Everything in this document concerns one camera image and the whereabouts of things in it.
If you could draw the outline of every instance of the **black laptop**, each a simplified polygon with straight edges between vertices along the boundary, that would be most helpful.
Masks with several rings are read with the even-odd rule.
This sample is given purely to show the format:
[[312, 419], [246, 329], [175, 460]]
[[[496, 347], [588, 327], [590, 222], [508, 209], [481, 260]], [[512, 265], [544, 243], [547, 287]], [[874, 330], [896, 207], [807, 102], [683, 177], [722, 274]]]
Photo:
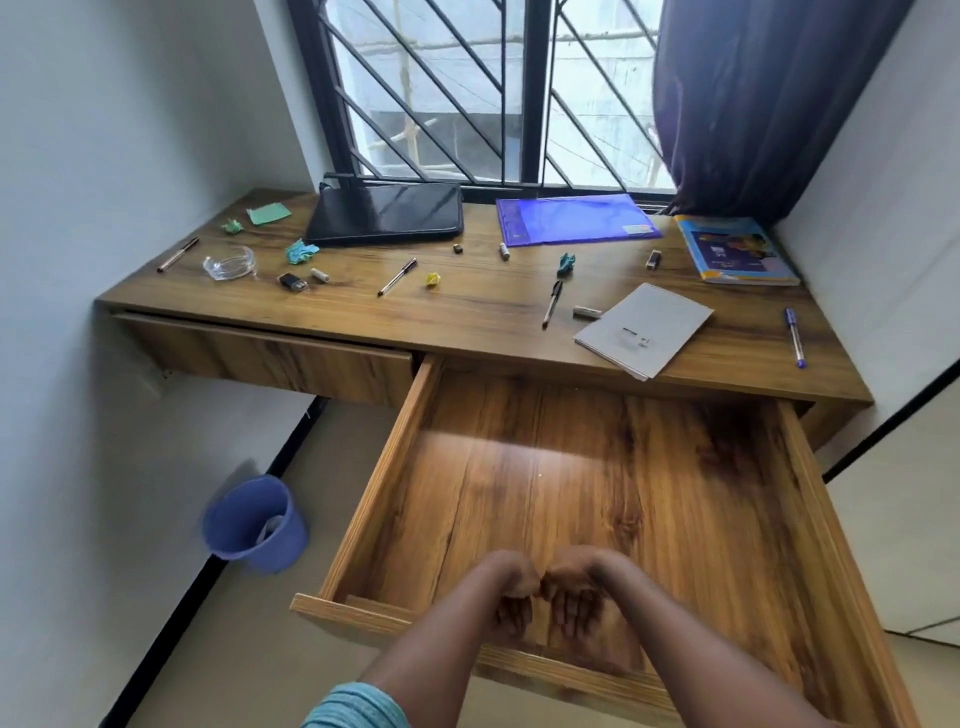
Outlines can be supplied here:
[[303, 240], [329, 248], [449, 240], [463, 231], [459, 184], [382, 184], [323, 190]]

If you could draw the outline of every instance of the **label on notepad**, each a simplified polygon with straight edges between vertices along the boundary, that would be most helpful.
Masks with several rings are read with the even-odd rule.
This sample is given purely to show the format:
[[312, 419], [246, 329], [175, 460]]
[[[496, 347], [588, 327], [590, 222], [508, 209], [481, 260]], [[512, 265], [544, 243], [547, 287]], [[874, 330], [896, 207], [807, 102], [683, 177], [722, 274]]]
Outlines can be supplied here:
[[652, 225], [624, 225], [623, 231], [628, 235], [640, 235], [643, 232], [653, 232], [654, 226]]

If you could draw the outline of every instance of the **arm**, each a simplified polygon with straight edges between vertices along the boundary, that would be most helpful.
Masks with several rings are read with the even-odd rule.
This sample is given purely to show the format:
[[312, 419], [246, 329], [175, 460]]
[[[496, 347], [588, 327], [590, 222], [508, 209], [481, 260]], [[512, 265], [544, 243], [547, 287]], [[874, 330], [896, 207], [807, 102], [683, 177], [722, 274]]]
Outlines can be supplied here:
[[626, 556], [592, 546], [560, 555], [544, 577], [567, 635], [599, 623], [610, 595], [650, 657], [689, 728], [828, 728], [769, 669], [704, 625]]
[[494, 551], [367, 668], [413, 728], [453, 728], [480, 645], [492, 625], [520, 637], [540, 575], [526, 556]]

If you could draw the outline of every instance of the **blue pen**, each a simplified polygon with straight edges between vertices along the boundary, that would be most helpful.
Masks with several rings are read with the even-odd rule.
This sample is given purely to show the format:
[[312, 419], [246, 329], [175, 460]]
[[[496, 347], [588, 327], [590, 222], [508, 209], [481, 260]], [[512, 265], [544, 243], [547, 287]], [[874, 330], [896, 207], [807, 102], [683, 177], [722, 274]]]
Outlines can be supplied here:
[[786, 316], [786, 324], [790, 327], [790, 336], [793, 338], [793, 353], [797, 355], [797, 367], [806, 369], [804, 346], [800, 343], [800, 330], [797, 328], [797, 312], [792, 308], [785, 308], [783, 314]]

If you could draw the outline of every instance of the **open drawer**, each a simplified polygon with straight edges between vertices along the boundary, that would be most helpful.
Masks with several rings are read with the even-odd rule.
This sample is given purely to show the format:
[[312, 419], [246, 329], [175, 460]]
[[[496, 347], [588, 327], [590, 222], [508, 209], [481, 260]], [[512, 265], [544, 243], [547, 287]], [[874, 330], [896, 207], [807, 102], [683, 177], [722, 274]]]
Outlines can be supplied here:
[[[375, 643], [488, 551], [543, 570], [618, 549], [825, 716], [915, 726], [819, 469], [788, 402], [645, 399], [445, 371], [427, 356], [320, 593], [292, 609]], [[545, 603], [477, 673], [646, 724], [679, 723], [613, 607], [587, 643]]]

